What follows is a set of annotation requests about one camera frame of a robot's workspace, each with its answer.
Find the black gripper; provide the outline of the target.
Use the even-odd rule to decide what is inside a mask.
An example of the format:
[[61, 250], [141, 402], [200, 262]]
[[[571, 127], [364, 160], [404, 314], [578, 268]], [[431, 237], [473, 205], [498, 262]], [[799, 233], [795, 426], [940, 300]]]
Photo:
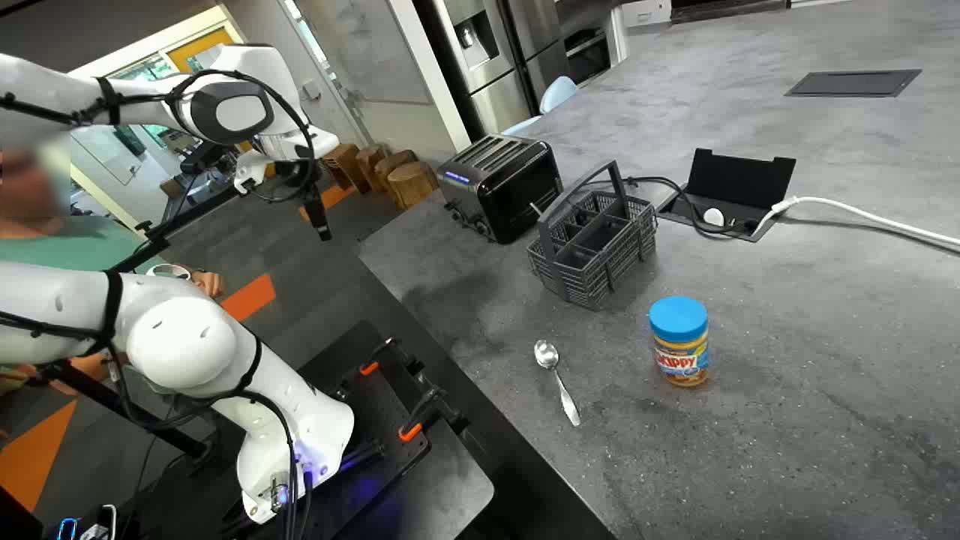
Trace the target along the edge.
[[305, 218], [308, 218], [308, 224], [314, 229], [314, 233], [317, 233], [322, 239], [329, 239], [333, 233], [329, 233], [326, 211], [325, 211], [325, 202], [322, 202], [322, 192], [317, 192], [317, 182], [314, 182], [314, 180], [308, 180], [308, 182], [303, 187], [303, 211], [305, 211]]

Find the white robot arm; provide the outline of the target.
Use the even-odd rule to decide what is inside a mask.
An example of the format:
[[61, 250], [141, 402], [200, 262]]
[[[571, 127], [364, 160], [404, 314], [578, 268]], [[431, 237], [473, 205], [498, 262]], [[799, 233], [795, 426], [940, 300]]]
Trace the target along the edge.
[[[38, 177], [38, 144], [91, 123], [164, 123], [291, 164], [337, 144], [301, 112], [294, 75], [268, 44], [225, 44], [212, 65], [154, 84], [78, 79], [2, 54], [0, 92], [8, 187]], [[341, 468], [354, 411], [301, 379], [185, 279], [2, 259], [0, 311], [0, 353], [8, 364], [119, 350], [155, 387], [239, 426], [239, 500], [257, 524]]]

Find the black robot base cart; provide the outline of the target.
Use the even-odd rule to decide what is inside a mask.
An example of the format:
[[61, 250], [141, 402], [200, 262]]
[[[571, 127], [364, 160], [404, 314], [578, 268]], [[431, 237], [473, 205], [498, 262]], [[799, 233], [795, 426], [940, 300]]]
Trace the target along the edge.
[[133, 540], [460, 540], [494, 500], [494, 484], [460, 438], [445, 406], [400, 338], [357, 323], [303, 365], [357, 418], [333, 481], [255, 524], [225, 459], [237, 432], [205, 464], [175, 464], [137, 494]]

